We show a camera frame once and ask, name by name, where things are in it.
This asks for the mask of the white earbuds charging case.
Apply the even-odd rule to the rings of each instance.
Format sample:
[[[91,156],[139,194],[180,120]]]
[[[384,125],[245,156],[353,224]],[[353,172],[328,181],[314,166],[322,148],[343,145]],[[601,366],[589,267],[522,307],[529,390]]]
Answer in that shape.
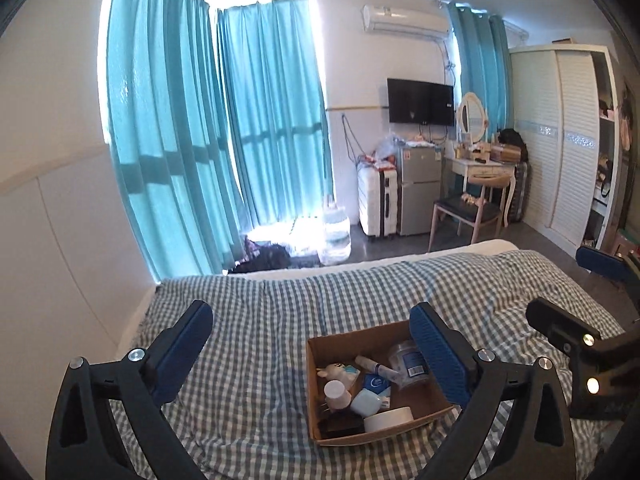
[[[361,389],[349,404],[350,410],[362,418],[375,415],[381,409],[381,406],[381,398],[368,389]]]

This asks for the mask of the teal window curtains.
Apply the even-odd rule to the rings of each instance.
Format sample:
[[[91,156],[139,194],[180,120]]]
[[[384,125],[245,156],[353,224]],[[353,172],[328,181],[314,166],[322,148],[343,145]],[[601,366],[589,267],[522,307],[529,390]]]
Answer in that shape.
[[[217,274],[333,194],[309,0],[111,0],[105,121],[153,278]]]

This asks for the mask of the white dressing table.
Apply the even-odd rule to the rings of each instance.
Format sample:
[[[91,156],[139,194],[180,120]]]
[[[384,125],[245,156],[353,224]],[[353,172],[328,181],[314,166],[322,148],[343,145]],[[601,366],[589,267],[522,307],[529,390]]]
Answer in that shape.
[[[454,174],[463,178],[464,190],[466,190],[466,187],[473,179],[508,179],[508,195],[504,202],[502,220],[502,225],[506,228],[509,225],[509,208],[515,192],[515,165],[509,164],[508,162],[493,162],[492,160],[488,160],[488,162],[474,162],[474,160],[471,159],[452,158],[449,156],[445,157],[445,162]]]

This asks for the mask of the white air conditioner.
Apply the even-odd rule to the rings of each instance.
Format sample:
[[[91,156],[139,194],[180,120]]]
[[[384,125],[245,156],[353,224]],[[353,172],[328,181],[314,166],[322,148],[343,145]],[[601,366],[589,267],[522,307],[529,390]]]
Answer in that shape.
[[[366,32],[433,39],[446,39],[450,34],[448,18],[439,14],[366,4],[361,15]]]

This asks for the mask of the white louvered wardrobe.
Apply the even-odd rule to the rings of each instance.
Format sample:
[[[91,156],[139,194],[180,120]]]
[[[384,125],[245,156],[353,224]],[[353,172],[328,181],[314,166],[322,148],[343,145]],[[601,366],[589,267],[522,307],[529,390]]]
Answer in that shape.
[[[620,218],[620,68],[608,48],[589,44],[510,55],[514,128],[528,151],[524,220],[569,255],[604,249]]]

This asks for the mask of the black wall television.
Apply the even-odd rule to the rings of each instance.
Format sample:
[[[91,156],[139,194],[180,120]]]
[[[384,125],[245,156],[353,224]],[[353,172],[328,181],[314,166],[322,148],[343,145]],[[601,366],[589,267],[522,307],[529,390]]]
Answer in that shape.
[[[387,99],[392,124],[454,124],[454,87],[449,84],[388,78]]]

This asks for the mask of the clear water jug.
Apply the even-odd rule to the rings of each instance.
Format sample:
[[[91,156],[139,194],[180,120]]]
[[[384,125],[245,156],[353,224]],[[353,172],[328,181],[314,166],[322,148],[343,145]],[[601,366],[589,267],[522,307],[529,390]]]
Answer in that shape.
[[[345,262],[352,253],[350,221],[343,207],[330,203],[322,211],[318,257],[322,266]]]

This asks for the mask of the silver cream tube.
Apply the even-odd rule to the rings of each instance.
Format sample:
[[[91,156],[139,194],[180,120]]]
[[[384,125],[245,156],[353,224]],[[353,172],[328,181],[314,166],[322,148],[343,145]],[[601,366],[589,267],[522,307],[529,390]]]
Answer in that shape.
[[[379,362],[373,361],[366,356],[356,356],[356,364],[366,370],[368,373],[378,375],[393,382],[396,385],[401,385],[404,382],[404,376],[402,376],[398,370],[394,370],[388,366],[385,366]]]

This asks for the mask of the white oval vanity mirror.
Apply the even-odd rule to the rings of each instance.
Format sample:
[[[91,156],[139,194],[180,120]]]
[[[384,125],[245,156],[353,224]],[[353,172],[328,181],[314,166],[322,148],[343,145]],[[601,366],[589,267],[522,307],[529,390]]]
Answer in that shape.
[[[474,92],[466,92],[462,96],[456,121],[459,143],[471,145],[483,141],[489,124],[488,116],[482,101]]]

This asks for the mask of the black bag on table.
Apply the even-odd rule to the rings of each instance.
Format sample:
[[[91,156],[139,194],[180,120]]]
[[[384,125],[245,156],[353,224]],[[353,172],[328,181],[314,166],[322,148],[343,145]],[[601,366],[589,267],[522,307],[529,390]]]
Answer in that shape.
[[[512,128],[498,132],[500,158],[503,162],[528,162],[528,149],[521,135]]]

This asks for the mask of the wooden chair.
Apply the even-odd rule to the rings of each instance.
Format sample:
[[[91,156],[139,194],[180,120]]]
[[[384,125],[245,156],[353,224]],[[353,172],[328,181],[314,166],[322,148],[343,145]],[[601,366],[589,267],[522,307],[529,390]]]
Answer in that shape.
[[[458,228],[469,226],[472,229],[471,245],[474,245],[484,226],[494,224],[495,236],[509,225],[506,206],[512,200],[514,177],[469,177],[469,184],[480,188],[480,195],[468,192],[440,198],[433,205],[430,240],[427,250],[433,248],[438,222],[442,217],[451,217],[458,222]]]

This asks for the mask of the white plug-in night light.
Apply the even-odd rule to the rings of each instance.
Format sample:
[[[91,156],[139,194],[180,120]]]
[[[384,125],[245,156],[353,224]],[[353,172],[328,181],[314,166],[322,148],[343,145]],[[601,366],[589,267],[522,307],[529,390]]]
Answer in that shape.
[[[330,380],[323,387],[324,400],[332,412],[349,408],[352,403],[352,395],[345,385],[337,379]]]

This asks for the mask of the blue floral tissue pack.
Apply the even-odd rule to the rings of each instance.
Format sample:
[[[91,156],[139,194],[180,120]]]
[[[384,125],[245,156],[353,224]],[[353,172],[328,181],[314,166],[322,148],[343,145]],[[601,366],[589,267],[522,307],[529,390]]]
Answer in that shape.
[[[390,408],[390,392],[392,391],[392,384],[388,380],[378,375],[368,373],[363,378],[361,389],[371,390],[381,398],[382,406],[378,412],[386,411]]]

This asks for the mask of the teal side curtain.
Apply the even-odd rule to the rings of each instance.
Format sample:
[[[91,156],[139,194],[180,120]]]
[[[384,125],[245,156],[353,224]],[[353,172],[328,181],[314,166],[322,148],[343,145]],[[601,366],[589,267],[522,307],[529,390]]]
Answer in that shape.
[[[447,10],[458,43],[462,94],[473,92],[485,107],[486,136],[513,125],[512,64],[506,25],[498,14],[451,1]]]

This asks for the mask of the gingham checked duvet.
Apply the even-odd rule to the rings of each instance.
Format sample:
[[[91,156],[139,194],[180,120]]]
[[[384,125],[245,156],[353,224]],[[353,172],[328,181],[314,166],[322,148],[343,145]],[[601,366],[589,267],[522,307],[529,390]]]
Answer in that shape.
[[[525,309],[542,297],[614,337],[620,324],[543,255],[462,252],[387,266],[292,278],[198,276],[163,282],[134,342],[147,347],[189,304],[214,312],[212,334],[175,402],[164,409],[209,479],[411,479],[454,426],[448,413],[397,437],[322,448],[309,435],[306,343],[405,321],[426,301],[476,348],[506,362],[548,356],[564,391],[566,356],[529,327]]]

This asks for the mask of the brown cardboard box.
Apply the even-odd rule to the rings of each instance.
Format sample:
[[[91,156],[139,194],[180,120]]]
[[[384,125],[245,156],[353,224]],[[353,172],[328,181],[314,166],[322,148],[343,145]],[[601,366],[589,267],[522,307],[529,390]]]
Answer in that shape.
[[[309,433],[324,448],[362,448],[452,411],[406,321],[310,338],[306,362]]]

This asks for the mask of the white suitcase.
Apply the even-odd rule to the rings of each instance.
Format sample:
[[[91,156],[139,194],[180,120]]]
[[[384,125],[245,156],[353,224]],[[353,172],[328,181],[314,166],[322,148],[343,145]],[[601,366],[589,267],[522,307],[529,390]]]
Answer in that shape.
[[[398,231],[397,171],[390,165],[360,164],[357,168],[358,212],[363,233],[389,237]]]

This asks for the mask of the silver mini fridge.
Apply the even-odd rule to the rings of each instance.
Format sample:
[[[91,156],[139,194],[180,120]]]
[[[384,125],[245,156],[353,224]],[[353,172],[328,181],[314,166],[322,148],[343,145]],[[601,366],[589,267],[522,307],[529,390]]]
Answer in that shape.
[[[399,234],[426,234],[442,187],[442,153],[434,145],[407,143],[398,150],[397,162]]]

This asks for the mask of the clear cotton swab jar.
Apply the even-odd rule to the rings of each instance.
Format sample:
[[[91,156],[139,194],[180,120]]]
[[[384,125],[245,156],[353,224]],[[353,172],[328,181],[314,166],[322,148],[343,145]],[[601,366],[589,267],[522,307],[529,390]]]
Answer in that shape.
[[[424,356],[413,340],[395,344],[388,352],[388,360],[398,373],[398,386],[401,389],[425,384],[430,378]]]

